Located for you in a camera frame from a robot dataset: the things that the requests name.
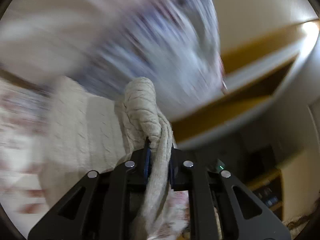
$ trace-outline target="wooden shelf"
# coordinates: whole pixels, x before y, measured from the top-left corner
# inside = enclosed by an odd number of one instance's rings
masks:
[[[279,169],[271,170],[262,176],[257,177],[253,181],[246,184],[248,189],[255,191],[256,189],[268,185],[271,181],[281,176],[281,171]]]
[[[264,76],[210,103],[197,112],[172,123],[177,142],[192,138],[231,120],[270,99],[285,78],[296,57]]]
[[[313,22],[318,26],[320,25],[319,19],[310,22]],[[228,51],[227,53],[222,53],[221,60],[224,65],[225,73],[230,74],[237,71],[255,60],[259,60],[274,51],[280,50],[281,48],[305,38],[307,32],[305,32],[303,24],[304,23],[298,23],[285,26],[272,33],[267,33],[247,44],[243,44],[239,48]]]

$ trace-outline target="patterned fabric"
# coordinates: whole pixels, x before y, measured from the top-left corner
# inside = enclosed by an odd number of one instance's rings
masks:
[[[217,222],[217,228],[218,228],[218,240],[222,240],[222,231],[221,231],[221,224],[220,224],[220,219],[218,215],[218,210],[214,208],[215,212],[215,217],[216,217],[216,222]],[[190,223],[188,226],[183,230],[180,238],[178,240],[191,240],[191,228],[190,228]]]
[[[106,31],[156,0],[13,0],[0,21],[0,61],[45,84],[76,71]]]
[[[48,97],[0,79],[0,201],[18,230],[27,236],[45,214],[43,168]]]
[[[223,67],[212,0],[161,0],[123,22],[74,77],[90,93],[116,100],[132,79],[146,77],[160,110],[173,120],[220,91]]]
[[[175,240],[181,229],[188,226],[189,202],[187,191],[169,191],[168,206],[164,207],[165,221],[149,239]]]

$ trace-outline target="wall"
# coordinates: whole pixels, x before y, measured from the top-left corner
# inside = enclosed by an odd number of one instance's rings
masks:
[[[309,195],[313,192],[313,180],[310,180],[312,170],[309,163],[308,152],[302,151],[280,167],[284,220],[304,214],[312,206]]]
[[[260,118],[266,128],[277,160],[304,150],[309,187],[305,201],[313,203],[320,189],[319,140],[309,105],[320,97],[320,39],[304,68],[278,101]]]
[[[214,0],[221,52],[281,27],[317,18],[308,0]]]

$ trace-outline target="beige cloth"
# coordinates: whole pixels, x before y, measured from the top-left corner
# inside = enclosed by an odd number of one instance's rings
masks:
[[[162,215],[157,217],[157,214],[168,191],[172,129],[157,107],[155,88],[147,78],[134,79],[127,85],[124,100],[118,103],[116,112],[127,159],[133,151],[143,148],[146,137],[150,140],[152,171],[144,203],[134,222],[134,238],[142,240],[163,224]]]

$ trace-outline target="silver rivet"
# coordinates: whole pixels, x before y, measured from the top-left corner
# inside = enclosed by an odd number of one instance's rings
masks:
[[[96,171],[89,171],[87,175],[90,179],[93,179],[98,176],[98,173]]]
[[[126,166],[127,168],[132,168],[134,167],[136,164],[134,163],[134,161],[127,161],[124,163],[124,166]]]
[[[221,176],[224,177],[224,178],[229,178],[231,176],[231,173],[230,171],[221,171]]]
[[[193,166],[193,162],[192,161],[184,161],[183,166],[185,166],[187,168],[191,168]]]

